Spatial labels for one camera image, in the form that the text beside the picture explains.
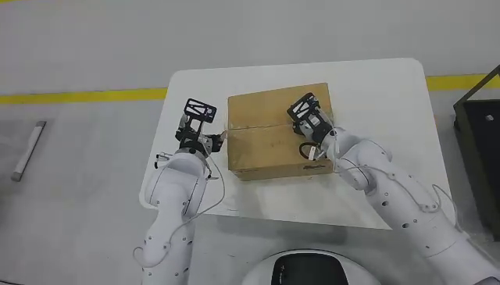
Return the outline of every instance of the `gray floor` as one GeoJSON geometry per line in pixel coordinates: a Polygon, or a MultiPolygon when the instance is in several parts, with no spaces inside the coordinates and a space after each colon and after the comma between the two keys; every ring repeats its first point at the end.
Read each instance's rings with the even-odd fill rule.
{"type": "MultiPolygon", "coordinates": [[[[477,212],[452,131],[452,104],[431,101],[462,226],[496,258],[477,212]]],[[[498,97],[498,91],[482,95],[498,97]]],[[[139,284],[131,257],[155,212],[138,202],[163,102],[0,105],[0,279],[23,284],[139,284]],[[38,119],[48,125],[21,183],[8,180],[21,141],[38,119]]],[[[234,285],[278,251],[322,248],[363,264],[383,284],[439,284],[393,232],[203,216],[197,222],[191,285],[234,285]]]]}

